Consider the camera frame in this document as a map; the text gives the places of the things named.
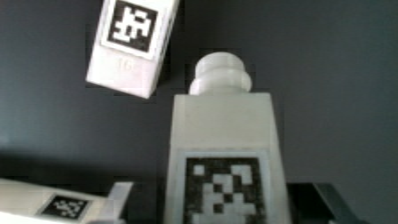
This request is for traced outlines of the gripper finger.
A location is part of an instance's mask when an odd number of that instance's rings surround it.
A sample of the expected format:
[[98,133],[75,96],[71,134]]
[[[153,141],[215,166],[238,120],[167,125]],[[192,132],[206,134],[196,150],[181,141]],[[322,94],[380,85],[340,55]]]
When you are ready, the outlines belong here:
[[331,183],[290,183],[288,194],[293,224],[370,224]]

